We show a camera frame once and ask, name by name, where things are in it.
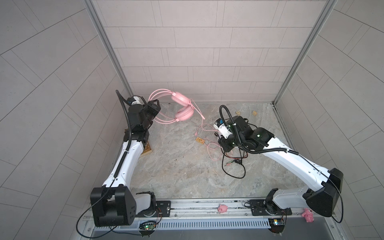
headphone ear cup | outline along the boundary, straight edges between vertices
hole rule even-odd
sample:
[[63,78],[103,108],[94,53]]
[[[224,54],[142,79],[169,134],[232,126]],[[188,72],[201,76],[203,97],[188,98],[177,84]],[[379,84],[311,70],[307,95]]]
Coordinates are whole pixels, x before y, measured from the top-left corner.
[[175,114],[175,118],[179,119],[179,121],[185,121],[190,117],[192,117],[193,112],[194,110],[191,107],[191,105],[188,105],[178,110],[177,113]]
[[173,101],[177,102],[181,106],[188,106],[190,105],[190,100],[186,96],[184,96],[181,93],[175,92],[175,95],[171,97]]

pink pig toy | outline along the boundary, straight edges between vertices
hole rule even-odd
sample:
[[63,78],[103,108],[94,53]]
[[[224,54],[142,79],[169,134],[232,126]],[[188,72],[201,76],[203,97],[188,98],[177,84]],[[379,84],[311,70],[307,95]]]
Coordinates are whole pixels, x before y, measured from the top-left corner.
[[304,217],[307,222],[313,222],[314,219],[312,210],[309,210],[307,208],[305,208],[304,210],[305,212],[303,212],[301,216]]
[[217,209],[220,213],[224,213],[228,210],[228,207],[226,205],[220,204],[220,206]]

pink headphones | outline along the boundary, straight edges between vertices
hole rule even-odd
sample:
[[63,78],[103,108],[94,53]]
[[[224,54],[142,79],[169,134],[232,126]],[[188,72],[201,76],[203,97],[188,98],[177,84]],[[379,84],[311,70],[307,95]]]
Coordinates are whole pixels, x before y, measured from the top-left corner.
[[179,103],[183,107],[177,111],[177,113],[175,114],[175,118],[167,117],[166,115],[164,115],[160,112],[160,114],[163,115],[164,117],[171,119],[170,121],[165,121],[165,120],[159,119],[158,117],[156,117],[156,119],[158,121],[156,119],[154,119],[154,121],[161,123],[161,124],[170,124],[170,123],[174,123],[174,122],[178,122],[178,121],[185,121],[185,120],[189,119],[190,117],[192,117],[194,110],[196,110],[201,115],[201,117],[203,119],[205,119],[203,114],[201,114],[199,107],[195,108],[195,106],[192,104],[190,98],[187,98],[186,96],[184,96],[183,94],[178,93],[178,92],[172,92],[171,90],[168,90],[168,89],[158,89],[158,90],[155,90],[153,93],[151,93],[151,95],[149,96],[149,101],[156,99],[156,98],[164,97],[167,95],[172,95],[172,97],[171,97],[172,100]]

small wooden block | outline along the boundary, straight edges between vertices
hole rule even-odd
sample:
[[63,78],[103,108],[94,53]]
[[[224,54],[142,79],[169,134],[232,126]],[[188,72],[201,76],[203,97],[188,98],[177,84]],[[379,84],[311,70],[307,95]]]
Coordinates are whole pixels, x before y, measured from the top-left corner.
[[204,144],[204,143],[205,143],[205,140],[202,139],[202,138],[199,138],[199,137],[196,138],[196,141],[199,142],[199,143],[201,143],[201,144]]
[[140,155],[140,157],[150,154],[151,152],[152,152],[151,146],[149,145],[149,142],[147,142],[147,144],[144,146],[144,151]]

gray tile wall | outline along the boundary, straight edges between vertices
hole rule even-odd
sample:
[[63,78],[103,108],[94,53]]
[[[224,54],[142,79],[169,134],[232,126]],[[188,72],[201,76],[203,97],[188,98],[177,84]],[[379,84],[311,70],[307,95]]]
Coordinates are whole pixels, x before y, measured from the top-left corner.
[[271,102],[325,1],[93,4],[135,94]]
[[81,0],[0,15],[0,238],[68,240],[118,153],[126,91]]
[[384,239],[383,12],[382,0],[339,0],[277,105],[296,149],[344,173],[349,240]]

